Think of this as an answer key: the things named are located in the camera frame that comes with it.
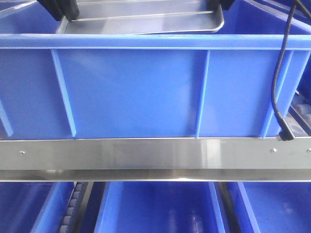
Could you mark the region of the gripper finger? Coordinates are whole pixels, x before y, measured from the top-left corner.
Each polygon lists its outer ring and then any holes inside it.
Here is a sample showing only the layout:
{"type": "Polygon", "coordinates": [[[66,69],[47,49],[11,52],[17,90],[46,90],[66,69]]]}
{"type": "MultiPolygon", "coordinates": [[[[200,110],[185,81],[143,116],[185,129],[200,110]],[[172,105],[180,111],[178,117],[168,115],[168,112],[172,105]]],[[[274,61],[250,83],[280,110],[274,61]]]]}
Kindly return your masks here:
{"type": "Polygon", "coordinates": [[[58,5],[57,0],[37,0],[56,20],[60,21],[63,17],[63,13],[58,5]]]}
{"type": "Polygon", "coordinates": [[[235,0],[219,0],[222,10],[229,10],[235,0]]]}
{"type": "Polygon", "coordinates": [[[76,20],[80,14],[77,0],[59,0],[58,6],[67,20],[76,20]]]}

